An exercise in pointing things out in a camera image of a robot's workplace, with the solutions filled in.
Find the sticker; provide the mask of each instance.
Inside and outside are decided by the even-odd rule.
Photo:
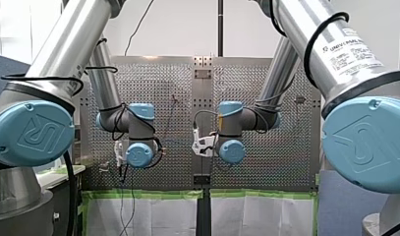
[[[332,41],[322,47],[322,53],[322,58],[337,76],[348,77],[363,69],[383,66],[358,36]]]
[[[354,29],[343,29],[344,33],[346,33],[347,36],[358,36],[357,32]]]

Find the bolt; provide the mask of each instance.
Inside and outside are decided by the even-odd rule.
[[[58,212],[53,213],[53,222],[58,222],[60,219],[60,214]]]

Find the pegboard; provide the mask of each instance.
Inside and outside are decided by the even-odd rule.
[[[134,188],[193,189],[195,165],[198,165],[193,161],[196,157],[191,150],[195,110],[193,94],[199,90],[211,89],[209,100],[214,110],[221,100],[241,100],[245,104],[253,104],[261,90],[270,59],[212,60],[211,84],[203,88],[195,81],[194,64],[197,62],[191,57],[112,58],[119,69],[116,81],[122,100],[154,104],[156,135],[167,147],[167,154],[155,168],[129,170],[125,187],[131,187],[130,176],[133,173]],[[294,101],[297,95],[305,97],[306,102],[297,104]],[[95,127],[98,107],[92,89],[89,87],[83,96],[83,100],[87,101],[82,123],[87,124],[82,126],[88,126],[88,129],[84,129],[87,134],[82,134],[82,139],[87,136],[88,146],[82,148],[90,153],[92,162],[83,179],[84,188],[120,187],[111,134]],[[206,119],[211,128],[215,128],[214,121],[216,119]],[[245,132],[244,142],[247,156],[242,164],[227,168],[218,157],[211,161],[212,188],[308,191],[314,187],[319,148],[319,94],[306,81],[302,70],[296,75],[284,100],[280,128],[264,136]]]
[[[240,100],[252,106],[268,71],[262,60],[216,58],[215,105],[223,100]],[[303,97],[304,103],[298,102]],[[266,135],[243,132],[245,159],[228,166],[214,158],[211,187],[313,191],[319,156],[319,109],[320,95],[301,66],[283,100],[280,127]]]

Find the blue cap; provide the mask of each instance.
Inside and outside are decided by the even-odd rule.
[[[322,145],[335,169],[363,188],[400,194],[400,100],[358,97],[326,118]]]
[[[241,101],[222,101],[218,106],[218,112],[222,117],[233,115],[243,110]]]
[[[95,126],[98,127],[98,129],[105,131],[104,127],[102,127],[102,125],[101,125],[101,114],[100,113],[96,114]]]
[[[144,120],[154,120],[154,106],[150,103],[132,103],[129,109]]]
[[[221,146],[219,154],[224,161],[237,164],[245,158],[245,146],[238,140],[227,141]]]
[[[0,113],[0,163],[38,166],[59,158],[71,146],[71,115],[50,101],[17,103]]]
[[[127,163],[135,168],[147,167],[153,159],[153,151],[143,143],[135,143],[129,146],[126,151]]]

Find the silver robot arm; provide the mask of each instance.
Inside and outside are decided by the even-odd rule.
[[[160,140],[154,136],[154,106],[149,103],[121,101],[114,77],[115,68],[110,68],[110,58],[106,39],[101,38],[89,60],[89,79],[98,104],[96,117],[98,128],[113,133],[129,133],[123,142],[125,160],[135,168],[147,168],[158,151],[163,151]]]
[[[37,166],[59,158],[74,137],[72,96],[108,19],[124,1],[72,0],[23,78],[0,95],[0,163]]]

